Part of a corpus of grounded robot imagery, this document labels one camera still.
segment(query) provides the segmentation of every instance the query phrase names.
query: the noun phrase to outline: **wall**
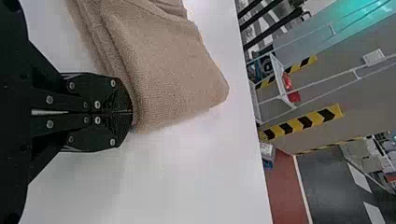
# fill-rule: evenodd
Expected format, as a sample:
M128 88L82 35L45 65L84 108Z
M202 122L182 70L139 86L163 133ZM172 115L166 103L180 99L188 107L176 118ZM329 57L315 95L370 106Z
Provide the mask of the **wall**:
M276 39L276 57L285 65L298 62L384 20L394 13L395 7L396 0L338 0ZM330 22L337 32L335 36L326 26ZM300 36L304 38L289 44Z
M295 88L362 65L361 57L375 49L382 49L385 55L396 53L396 45L394 44L395 23L396 16L390 16L322 51L318 54L316 63L292 75ZM396 128L396 119L394 118L396 104L393 103L394 83L396 83L395 73L396 67L393 66L375 76L367 77L360 82L323 97L311 105L303 106L286 116L271 121L269 125L279 124L335 103L339 103L345 113L345 117L342 119L307 129L302 133L279 137L274 143L278 148L288 153L296 153L356 136L394 130ZM308 91L301 91L302 100L304 102L315 95L353 80L353 78L352 75L345 75L314 88L309 88Z

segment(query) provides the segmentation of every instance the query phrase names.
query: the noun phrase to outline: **white tabletop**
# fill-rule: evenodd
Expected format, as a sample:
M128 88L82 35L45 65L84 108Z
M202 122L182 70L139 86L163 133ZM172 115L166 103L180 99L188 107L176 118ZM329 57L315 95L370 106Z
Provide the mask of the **white tabletop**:
M21 0L30 39L59 71L95 72L66 1ZM21 223L272 223L234 2L184 2L227 101L119 149L59 154L31 183Z

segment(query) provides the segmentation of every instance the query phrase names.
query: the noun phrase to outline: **yellow and black striped tape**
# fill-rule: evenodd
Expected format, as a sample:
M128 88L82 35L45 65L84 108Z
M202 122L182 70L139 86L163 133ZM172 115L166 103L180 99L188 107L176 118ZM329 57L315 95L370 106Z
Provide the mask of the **yellow and black striped tape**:
M259 131L261 140L274 140L286 134L301 132L304 129L319 126L344 115L339 104L331 105L318 111L311 112L297 119L291 119L283 124L272 126L264 131Z
M337 143L334 143L334 144L329 144L327 146L317 147L317 148L314 148L314 149L309 149L309 150L306 150L306 151L303 151L303 152L296 153L296 155L304 155L304 154L307 154L307 153L310 153L310 152L318 151L318 150L329 148L329 147L343 146L346 143L355 142L355 141L361 141L363 139L364 139L364 137L356 137L356 138L349 139L347 141L341 141L341 142L337 142Z
M302 60L300 63L297 63L297 64L292 65L291 67L288 67L287 69L285 69L285 73L287 73L288 75L293 74L293 73L295 73L297 71L300 71L304 67L307 67L308 65L311 65L312 63L316 62L317 60L318 60L318 57L316 55L310 56L310 57ZM275 80L276 80L275 79L275 75L271 75L269 77L266 77L262 81L261 84L256 86L256 90L265 88L267 86L270 86L271 83L273 83Z

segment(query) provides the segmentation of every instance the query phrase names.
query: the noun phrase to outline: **bolt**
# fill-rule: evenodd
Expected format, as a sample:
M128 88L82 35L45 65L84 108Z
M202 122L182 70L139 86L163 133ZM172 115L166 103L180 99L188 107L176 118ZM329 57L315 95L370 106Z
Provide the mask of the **bolt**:
M110 145L114 147L116 145L116 139L112 138L110 140Z
M99 102L99 101L95 101L95 104L94 104L94 105L95 105L95 108L96 108L96 109L99 109L99 108L100 108L100 102Z
M90 117L85 117L84 118L84 123L89 123L90 122Z
M53 97L52 96L47 96L46 102L47 102L47 104L52 105L53 104Z
M102 121L102 120L101 120L99 117L96 117L96 118L95 118L95 124L100 124L101 121Z
M76 87L76 84L74 82L69 83L69 89L73 90Z
M67 139L69 143L74 143L74 136L70 135L69 138Z
M48 129L53 128L53 121L52 121L52 120L48 120L48 121L47 121L47 128L48 128Z

